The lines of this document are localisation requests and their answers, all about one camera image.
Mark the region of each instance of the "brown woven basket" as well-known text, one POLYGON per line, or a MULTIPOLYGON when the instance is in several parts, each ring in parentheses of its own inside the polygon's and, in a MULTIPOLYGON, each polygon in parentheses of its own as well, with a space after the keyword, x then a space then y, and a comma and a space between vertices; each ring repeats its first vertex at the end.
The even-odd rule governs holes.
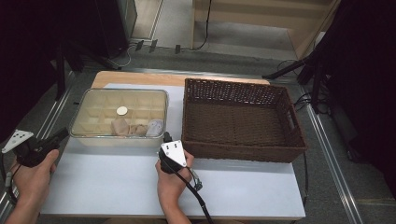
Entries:
POLYGON ((292 162, 307 150, 284 87, 186 78, 181 140, 196 158, 292 162))

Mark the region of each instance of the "table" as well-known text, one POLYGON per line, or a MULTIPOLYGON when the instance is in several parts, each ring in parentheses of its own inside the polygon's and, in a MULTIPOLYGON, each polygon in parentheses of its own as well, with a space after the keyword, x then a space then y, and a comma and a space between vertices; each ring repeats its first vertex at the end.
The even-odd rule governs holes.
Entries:
MULTIPOLYGON (((168 91, 166 131, 177 140, 181 135, 183 94, 180 93, 184 90, 185 77, 100 72, 92 86, 168 91), (109 86, 108 83, 122 84, 109 86)), ((262 79, 225 79, 268 83, 262 79)), ((157 151, 158 148, 85 147, 77 139, 69 138, 41 214, 163 217, 156 193, 157 151)), ((214 219, 300 219, 305 216, 291 163, 196 159, 194 168, 204 185, 199 193, 214 219)), ((179 202, 189 218, 205 218, 188 190, 179 202)))
MULTIPOLYGON (((341 0, 212 0, 210 20, 287 28, 298 59, 313 47, 326 31, 341 0)), ((192 1, 191 48, 194 24, 206 21, 209 0, 192 1)))

